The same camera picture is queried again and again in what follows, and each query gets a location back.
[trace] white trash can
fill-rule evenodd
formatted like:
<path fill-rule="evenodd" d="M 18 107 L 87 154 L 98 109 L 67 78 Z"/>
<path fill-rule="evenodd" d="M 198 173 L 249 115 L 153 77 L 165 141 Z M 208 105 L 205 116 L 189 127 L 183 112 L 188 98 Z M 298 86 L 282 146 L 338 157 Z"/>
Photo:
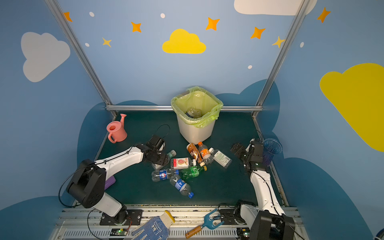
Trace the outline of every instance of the white trash can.
<path fill-rule="evenodd" d="M 207 90 L 193 87 L 172 98 L 171 106 L 177 115 L 181 135 L 188 142 L 197 144 L 211 136 L 223 102 Z M 188 117 L 185 113 L 191 107 L 200 109 L 203 116 Z"/>

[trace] work glove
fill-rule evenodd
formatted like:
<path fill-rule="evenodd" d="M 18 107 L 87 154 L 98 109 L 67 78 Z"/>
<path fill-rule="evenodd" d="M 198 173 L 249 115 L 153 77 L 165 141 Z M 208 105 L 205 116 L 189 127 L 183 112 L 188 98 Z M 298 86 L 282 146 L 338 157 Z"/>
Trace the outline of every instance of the work glove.
<path fill-rule="evenodd" d="M 132 232 L 132 240 L 166 240 L 169 236 L 169 227 L 175 222 L 167 210 L 161 216 L 151 218 L 143 226 Z"/>

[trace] purple block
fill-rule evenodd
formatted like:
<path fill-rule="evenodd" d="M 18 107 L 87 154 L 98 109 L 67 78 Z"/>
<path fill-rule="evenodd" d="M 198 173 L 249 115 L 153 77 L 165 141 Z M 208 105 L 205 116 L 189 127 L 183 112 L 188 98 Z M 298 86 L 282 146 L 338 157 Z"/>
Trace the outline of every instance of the purple block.
<path fill-rule="evenodd" d="M 105 187 L 104 190 L 109 188 L 112 184 L 116 182 L 115 177 L 112 175 L 112 177 L 108 178 L 107 181 L 105 181 Z"/>

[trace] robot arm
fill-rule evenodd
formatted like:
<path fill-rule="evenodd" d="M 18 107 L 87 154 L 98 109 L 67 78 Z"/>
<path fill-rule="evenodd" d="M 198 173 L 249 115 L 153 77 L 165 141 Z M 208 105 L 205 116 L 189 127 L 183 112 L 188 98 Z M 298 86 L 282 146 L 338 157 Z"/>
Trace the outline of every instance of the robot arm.
<path fill-rule="evenodd" d="M 80 163 L 67 186 L 67 192 L 85 208 L 95 208 L 112 217 L 111 222 L 122 224 L 126 220 L 126 207 L 104 192 L 105 181 L 115 173 L 146 160 L 166 165 L 165 142 L 153 135 L 146 144 L 135 144 L 121 153 L 95 162 Z"/>
<path fill-rule="evenodd" d="M 247 148 L 236 143 L 233 152 L 243 161 L 245 170 L 255 189 L 259 209 L 249 204 L 241 204 L 241 218 L 250 227 L 251 240 L 293 239 L 295 222 L 287 217 L 277 201 L 271 184 L 268 169 L 263 165 L 263 144 L 251 139 Z"/>

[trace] green mat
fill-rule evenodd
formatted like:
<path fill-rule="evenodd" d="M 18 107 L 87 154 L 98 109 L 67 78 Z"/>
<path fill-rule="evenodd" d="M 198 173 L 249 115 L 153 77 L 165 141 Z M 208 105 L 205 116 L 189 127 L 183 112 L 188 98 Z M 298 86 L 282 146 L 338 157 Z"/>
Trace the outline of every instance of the green mat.
<path fill-rule="evenodd" d="M 174 112 L 122 113 L 127 114 L 125 130 L 128 136 L 124 141 L 115 144 L 106 140 L 99 159 L 122 152 L 134 143 L 146 143 L 162 124 L 170 126 L 169 134 L 164 138 L 166 151 L 175 150 L 176 157 L 190 156 L 186 149 L 188 142 L 179 132 Z M 162 137 L 167 132 L 168 127 L 163 126 L 156 134 Z M 241 142 L 246 146 L 255 135 L 255 125 L 250 113 L 220 113 L 211 137 L 205 140 L 204 144 L 208 148 L 222 151 L 232 159 L 232 163 L 224 169 L 214 161 L 207 165 L 206 172 L 187 180 L 195 194 L 192 199 L 182 196 L 168 180 L 153 182 L 153 168 L 149 162 L 141 162 L 116 173 L 116 183 L 106 192 L 125 204 L 218 205 L 224 202 L 233 205 L 238 199 L 257 204 L 255 190 L 242 162 L 230 152 L 234 143 Z M 278 192 L 276 196 L 281 204 Z"/>

